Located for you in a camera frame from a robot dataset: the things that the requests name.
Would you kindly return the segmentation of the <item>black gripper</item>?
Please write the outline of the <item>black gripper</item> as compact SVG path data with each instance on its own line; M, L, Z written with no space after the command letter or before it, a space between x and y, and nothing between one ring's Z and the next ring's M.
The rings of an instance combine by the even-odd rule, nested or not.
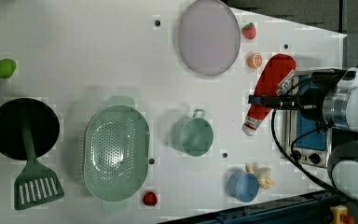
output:
M280 108L295 110L304 119L321 121L323 119L324 93L316 88L305 90L302 94L289 95L283 99L277 96L248 96L251 106L263 106L266 108Z

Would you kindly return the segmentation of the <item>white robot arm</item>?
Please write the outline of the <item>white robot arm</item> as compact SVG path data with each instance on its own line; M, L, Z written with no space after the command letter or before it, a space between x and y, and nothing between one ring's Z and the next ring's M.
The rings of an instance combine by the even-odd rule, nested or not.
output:
M314 72L286 90L251 94L248 103L273 111L296 110L320 124L317 132L338 129L358 133L358 66L347 71ZM327 158L329 183L305 172L320 187L358 200L358 140L342 143Z

